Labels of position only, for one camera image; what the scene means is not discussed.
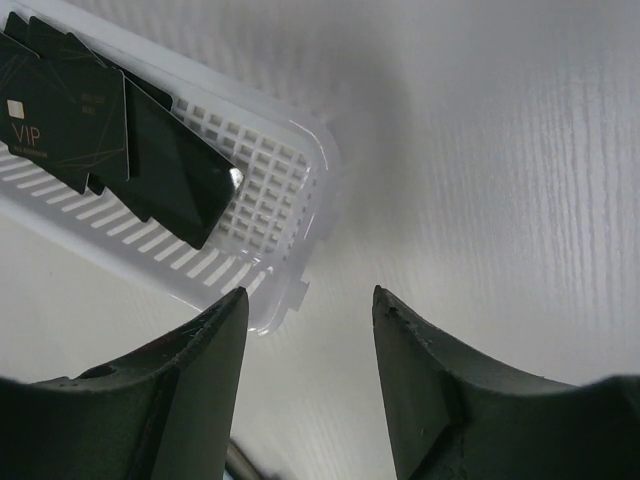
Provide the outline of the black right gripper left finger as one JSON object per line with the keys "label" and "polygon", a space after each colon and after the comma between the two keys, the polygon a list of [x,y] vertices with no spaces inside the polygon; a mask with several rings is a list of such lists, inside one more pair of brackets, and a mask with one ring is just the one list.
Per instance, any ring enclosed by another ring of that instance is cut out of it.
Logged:
{"label": "black right gripper left finger", "polygon": [[248,317],[239,287],[76,378],[2,379],[2,478],[222,478]]}

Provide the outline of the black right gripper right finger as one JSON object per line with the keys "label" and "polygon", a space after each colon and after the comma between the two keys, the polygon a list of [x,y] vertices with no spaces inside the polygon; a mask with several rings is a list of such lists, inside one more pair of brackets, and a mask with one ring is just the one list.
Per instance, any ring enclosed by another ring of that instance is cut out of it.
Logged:
{"label": "black right gripper right finger", "polygon": [[389,290],[372,324],[400,479],[635,479],[639,379],[573,386],[511,367]]}

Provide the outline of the black cards in tray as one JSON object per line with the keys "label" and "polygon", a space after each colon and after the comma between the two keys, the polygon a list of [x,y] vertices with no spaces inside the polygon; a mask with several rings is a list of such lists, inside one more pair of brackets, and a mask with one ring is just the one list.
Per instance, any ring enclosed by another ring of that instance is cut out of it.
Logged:
{"label": "black cards in tray", "polygon": [[17,13],[1,29],[1,141],[72,190],[109,190],[201,249],[242,172],[171,112],[173,98],[77,35]]}

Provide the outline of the white plastic tray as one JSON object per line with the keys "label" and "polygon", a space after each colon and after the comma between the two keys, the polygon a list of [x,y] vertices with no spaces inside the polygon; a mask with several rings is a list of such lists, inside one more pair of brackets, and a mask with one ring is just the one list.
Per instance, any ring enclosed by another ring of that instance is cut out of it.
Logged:
{"label": "white plastic tray", "polygon": [[114,195],[78,194],[31,162],[1,155],[1,211],[103,269],[203,309],[236,287],[249,328],[273,332],[300,307],[302,276],[335,222],[343,162],[313,116],[195,59],[213,41],[138,1],[5,1],[3,15],[37,16],[147,77],[174,98],[173,112],[243,173],[207,244],[194,249],[156,221],[138,220]]}

